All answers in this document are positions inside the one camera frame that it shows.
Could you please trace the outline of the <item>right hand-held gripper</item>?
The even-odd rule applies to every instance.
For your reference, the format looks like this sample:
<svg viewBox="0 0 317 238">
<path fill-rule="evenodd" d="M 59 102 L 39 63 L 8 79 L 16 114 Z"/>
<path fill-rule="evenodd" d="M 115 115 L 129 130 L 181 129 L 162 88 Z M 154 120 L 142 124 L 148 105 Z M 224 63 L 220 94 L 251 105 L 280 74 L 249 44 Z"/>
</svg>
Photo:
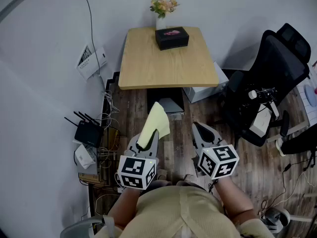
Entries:
<svg viewBox="0 0 317 238">
<path fill-rule="evenodd" d="M 222 141 L 220 134 L 204 123 L 193 122 L 192 132 L 197 154 L 192 160 L 197 177 L 207 176 L 216 180 L 232 175 L 239 162 L 234 146 L 217 146 Z"/>
</svg>

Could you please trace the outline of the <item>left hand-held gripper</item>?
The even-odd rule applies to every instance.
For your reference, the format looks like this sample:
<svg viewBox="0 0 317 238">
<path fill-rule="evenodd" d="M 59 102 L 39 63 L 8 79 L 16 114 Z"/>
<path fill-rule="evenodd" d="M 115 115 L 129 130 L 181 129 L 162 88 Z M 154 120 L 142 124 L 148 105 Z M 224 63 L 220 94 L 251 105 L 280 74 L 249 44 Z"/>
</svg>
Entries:
<svg viewBox="0 0 317 238">
<path fill-rule="evenodd" d="M 154 131 L 145 148 L 146 158 L 137 158 L 144 149 L 137 144 L 137 134 L 128 143 L 126 155 L 121 155 L 116 172 L 116 182 L 120 187 L 146 190 L 157 174 L 159 132 Z"/>
</svg>

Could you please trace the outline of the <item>yellow cloth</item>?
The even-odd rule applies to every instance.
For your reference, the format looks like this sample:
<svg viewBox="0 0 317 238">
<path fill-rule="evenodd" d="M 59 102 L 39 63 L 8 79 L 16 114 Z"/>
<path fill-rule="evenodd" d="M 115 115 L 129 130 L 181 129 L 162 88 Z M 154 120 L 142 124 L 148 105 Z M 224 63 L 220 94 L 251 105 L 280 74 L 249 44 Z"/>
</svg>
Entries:
<svg viewBox="0 0 317 238">
<path fill-rule="evenodd" d="M 152 106 L 137 144 L 145 149 L 155 130 L 158 131 L 159 139 L 170 134 L 168 116 L 164 108 L 158 102 L 155 102 Z"/>
</svg>

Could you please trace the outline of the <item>black tissue box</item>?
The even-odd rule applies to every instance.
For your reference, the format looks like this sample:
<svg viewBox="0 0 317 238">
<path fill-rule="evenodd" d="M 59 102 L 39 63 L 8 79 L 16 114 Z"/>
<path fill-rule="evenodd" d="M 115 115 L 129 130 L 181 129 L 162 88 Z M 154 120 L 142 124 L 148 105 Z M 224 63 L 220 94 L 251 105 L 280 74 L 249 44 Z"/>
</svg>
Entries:
<svg viewBox="0 0 317 238">
<path fill-rule="evenodd" d="M 179 35 L 165 36 L 164 33 L 171 30 L 180 31 Z M 183 27 L 172 27 L 155 31 L 155 38 L 159 49 L 168 50 L 188 46 L 189 35 Z"/>
</svg>

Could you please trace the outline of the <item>person's right forearm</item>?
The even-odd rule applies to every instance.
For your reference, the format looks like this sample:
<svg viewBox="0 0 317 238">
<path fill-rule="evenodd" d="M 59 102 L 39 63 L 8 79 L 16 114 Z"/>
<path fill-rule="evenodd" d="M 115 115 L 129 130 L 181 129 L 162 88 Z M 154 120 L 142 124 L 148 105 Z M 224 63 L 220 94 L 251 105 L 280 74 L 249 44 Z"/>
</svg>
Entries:
<svg viewBox="0 0 317 238">
<path fill-rule="evenodd" d="M 233 224 L 240 225 L 257 218 L 250 198 L 230 177 L 220 178 L 215 188 Z"/>
</svg>

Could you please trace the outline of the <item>person's left forearm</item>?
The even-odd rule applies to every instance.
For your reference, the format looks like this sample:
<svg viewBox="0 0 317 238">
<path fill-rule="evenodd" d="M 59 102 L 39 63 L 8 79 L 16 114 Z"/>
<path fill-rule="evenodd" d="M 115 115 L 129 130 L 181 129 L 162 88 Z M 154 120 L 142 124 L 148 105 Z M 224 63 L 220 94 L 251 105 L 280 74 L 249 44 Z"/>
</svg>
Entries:
<svg viewBox="0 0 317 238">
<path fill-rule="evenodd" d="M 108 216 L 113 218 L 115 226 L 124 230 L 135 217 L 140 193 L 141 191 L 139 189 L 124 189 L 108 213 Z"/>
</svg>

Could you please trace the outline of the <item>black table base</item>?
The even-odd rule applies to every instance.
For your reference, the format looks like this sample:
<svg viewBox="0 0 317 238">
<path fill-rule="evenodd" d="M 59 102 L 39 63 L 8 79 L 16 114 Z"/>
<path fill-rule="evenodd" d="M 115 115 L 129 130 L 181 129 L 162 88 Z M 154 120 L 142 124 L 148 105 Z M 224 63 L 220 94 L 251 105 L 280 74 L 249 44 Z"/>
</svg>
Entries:
<svg viewBox="0 0 317 238">
<path fill-rule="evenodd" d="M 147 89 L 148 114 L 155 102 L 158 102 L 167 114 L 184 112 L 182 88 Z"/>
</svg>

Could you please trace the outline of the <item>black router with antennas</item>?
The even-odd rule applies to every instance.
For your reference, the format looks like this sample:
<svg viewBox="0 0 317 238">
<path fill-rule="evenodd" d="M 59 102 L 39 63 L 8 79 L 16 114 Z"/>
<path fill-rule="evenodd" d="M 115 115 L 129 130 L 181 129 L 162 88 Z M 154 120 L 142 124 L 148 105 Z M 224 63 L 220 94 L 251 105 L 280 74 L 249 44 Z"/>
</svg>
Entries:
<svg viewBox="0 0 317 238">
<path fill-rule="evenodd" d="M 87 114 L 83 114 L 81 112 L 74 112 L 74 114 L 81 119 L 78 124 L 75 124 L 68 118 L 64 117 L 67 121 L 77 127 L 74 139 L 83 144 L 99 148 L 105 129 L 101 127 L 95 119 Z"/>
</svg>

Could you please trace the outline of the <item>white and black device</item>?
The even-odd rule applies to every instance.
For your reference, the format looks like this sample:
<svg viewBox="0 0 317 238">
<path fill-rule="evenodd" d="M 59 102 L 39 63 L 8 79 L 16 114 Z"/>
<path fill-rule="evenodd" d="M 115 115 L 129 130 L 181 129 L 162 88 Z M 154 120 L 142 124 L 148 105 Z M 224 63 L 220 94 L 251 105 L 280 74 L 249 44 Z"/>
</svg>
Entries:
<svg viewBox="0 0 317 238">
<path fill-rule="evenodd" d="M 250 126 L 250 130 L 259 137 L 263 137 L 266 134 L 272 114 L 275 115 L 275 120 L 279 118 L 279 111 L 275 104 L 276 94 L 275 88 L 267 88 L 260 91 L 252 90 L 248 93 L 251 100 L 256 100 L 260 104 L 257 115 Z"/>
</svg>

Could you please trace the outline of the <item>person's yellow shirt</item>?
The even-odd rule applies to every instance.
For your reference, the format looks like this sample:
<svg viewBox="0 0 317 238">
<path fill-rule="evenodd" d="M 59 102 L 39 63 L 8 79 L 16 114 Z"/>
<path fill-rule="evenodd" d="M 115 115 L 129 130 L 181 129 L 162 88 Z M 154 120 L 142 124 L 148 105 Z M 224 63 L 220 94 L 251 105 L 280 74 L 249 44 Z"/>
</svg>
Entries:
<svg viewBox="0 0 317 238">
<path fill-rule="evenodd" d="M 135 217 L 124 230 L 114 225 L 115 238 L 274 238 L 260 219 L 235 225 L 221 203 L 193 186 L 164 186 L 140 196 Z M 96 238 L 110 238 L 104 226 Z"/>
</svg>

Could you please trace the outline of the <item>grey swivel chair base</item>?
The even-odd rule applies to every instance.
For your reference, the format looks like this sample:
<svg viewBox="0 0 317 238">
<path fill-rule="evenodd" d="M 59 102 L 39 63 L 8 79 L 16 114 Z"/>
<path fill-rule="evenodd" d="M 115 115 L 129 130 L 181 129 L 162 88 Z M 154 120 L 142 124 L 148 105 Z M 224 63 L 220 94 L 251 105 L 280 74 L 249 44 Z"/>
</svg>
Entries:
<svg viewBox="0 0 317 238">
<path fill-rule="evenodd" d="M 260 220 L 266 225 L 272 234 L 278 234 L 282 229 L 290 224 L 291 221 L 306 222 L 316 224 L 317 220 L 311 217 L 290 215 L 289 212 L 281 207 L 272 207 L 259 213 Z"/>
</svg>

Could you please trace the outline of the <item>black office chair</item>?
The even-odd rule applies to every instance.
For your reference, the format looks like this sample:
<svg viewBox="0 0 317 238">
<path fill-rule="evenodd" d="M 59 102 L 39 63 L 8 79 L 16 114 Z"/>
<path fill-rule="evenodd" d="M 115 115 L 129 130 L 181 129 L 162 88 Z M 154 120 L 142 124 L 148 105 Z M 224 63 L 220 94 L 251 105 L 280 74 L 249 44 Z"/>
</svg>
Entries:
<svg viewBox="0 0 317 238">
<path fill-rule="evenodd" d="M 305 38 L 290 24 L 285 23 L 277 32 L 263 33 L 258 54 L 250 70 L 235 71 L 218 99 L 222 119 L 234 132 L 237 146 L 239 139 L 263 146 L 270 128 L 279 127 L 282 137 L 287 135 L 290 116 L 287 111 L 279 113 L 275 120 L 272 114 L 268 129 L 263 137 L 250 130 L 260 104 L 251 100 L 248 93 L 275 88 L 276 107 L 287 94 L 309 75 L 308 62 L 311 47 Z"/>
</svg>

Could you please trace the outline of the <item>white side table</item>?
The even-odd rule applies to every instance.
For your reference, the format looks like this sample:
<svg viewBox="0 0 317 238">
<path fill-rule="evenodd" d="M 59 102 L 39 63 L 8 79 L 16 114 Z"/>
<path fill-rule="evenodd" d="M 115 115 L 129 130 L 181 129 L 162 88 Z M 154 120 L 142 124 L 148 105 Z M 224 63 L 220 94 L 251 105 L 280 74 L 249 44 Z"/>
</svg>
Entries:
<svg viewBox="0 0 317 238">
<path fill-rule="evenodd" d="M 309 77 L 305 78 L 302 82 L 300 82 L 297 85 L 297 89 L 300 94 L 300 98 L 303 101 L 304 108 L 305 108 L 305 114 L 309 121 L 309 126 L 313 126 L 317 124 L 317 94 L 315 91 L 317 91 L 317 73 L 313 66 L 308 63 L 309 67 Z M 316 105 L 312 106 L 311 102 L 309 101 L 309 98 L 306 95 L 305 87 L 310 86 L 313 89 L 313 94 L 316 99 Z"/>
</svg>

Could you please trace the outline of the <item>yellow flower bouquet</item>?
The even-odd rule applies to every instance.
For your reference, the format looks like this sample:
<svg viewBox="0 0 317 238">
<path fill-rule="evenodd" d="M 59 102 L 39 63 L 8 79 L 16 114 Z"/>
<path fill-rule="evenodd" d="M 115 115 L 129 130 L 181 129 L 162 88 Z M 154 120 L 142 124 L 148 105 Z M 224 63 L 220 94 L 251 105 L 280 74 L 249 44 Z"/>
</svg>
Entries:
<svg viewBox="0 0 317 238">
<path fill-rule="evenodd" d="M 150 11 L 158 14 L 158 18 L 165 18 L 167 14 L 173 13 L 179 3 L 176 0 L 151 0 Z"/>
</svg>

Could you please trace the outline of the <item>white wall panel box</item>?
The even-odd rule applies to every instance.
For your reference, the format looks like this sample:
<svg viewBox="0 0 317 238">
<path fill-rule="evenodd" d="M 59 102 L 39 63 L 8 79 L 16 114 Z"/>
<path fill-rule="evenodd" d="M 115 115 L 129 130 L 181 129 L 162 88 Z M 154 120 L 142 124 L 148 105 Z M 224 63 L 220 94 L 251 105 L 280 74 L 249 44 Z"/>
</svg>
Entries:
<svg viewBox="0 0 317 238">
<path fill-rule="evenodd" d="M 77 71 L 87 81 L 94 73 L 99 71 L 107 63 L 104 47 L 92 52 L 86 45 L 77 64 Z"/>
</svg>

